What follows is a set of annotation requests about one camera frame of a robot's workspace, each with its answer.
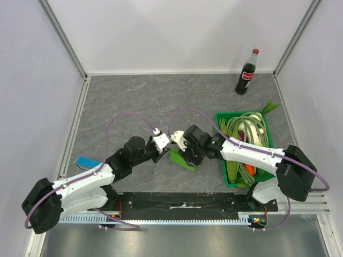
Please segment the green paper box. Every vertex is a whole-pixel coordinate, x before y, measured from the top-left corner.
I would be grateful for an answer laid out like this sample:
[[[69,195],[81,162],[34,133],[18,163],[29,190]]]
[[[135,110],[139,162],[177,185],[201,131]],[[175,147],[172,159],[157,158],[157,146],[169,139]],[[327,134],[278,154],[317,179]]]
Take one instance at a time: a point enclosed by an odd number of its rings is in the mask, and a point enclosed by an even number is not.
[[[170,150],[169,154],[169,160],[180,165],[181,167],[190,170],[190,171],[196,171],[196,169],[190,165],[187,164],[187,162],[179,155],[178,149],[172,148]]]

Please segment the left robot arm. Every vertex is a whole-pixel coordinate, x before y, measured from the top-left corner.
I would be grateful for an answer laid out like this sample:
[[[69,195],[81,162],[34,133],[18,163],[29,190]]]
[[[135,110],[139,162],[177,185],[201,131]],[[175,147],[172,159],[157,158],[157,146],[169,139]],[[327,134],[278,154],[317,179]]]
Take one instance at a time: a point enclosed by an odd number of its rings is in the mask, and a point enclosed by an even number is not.
[[[49,181],[38,180],[21,207],[26,214],[24,226],[36,234],[47,232],[61,219],[92,208],[113,210],[118,194],[112,184],[132,173],[133,167],[149,160],[156,163],[169,150],[166,134],[132,137],[116,153],[96,167],[73,177]]]

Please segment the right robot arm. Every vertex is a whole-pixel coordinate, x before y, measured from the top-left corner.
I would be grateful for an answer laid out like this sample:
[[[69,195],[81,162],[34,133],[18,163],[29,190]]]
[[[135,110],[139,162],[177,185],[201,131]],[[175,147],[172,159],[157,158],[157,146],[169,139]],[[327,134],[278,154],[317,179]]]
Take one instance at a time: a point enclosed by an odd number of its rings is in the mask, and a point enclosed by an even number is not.
[[[225,138],[221,132],[209,135],[196,125],[185,132],[174,132],[172,139],[181,157],[195,168],[207,157],[249,164],[272,174],[273,178],[251,185],[245,204],[253,211],[280,197],[306,201],[315,179],[315,174],[307,170],[312,163],[296,146],[287,149],[255,146],[233,137]]]

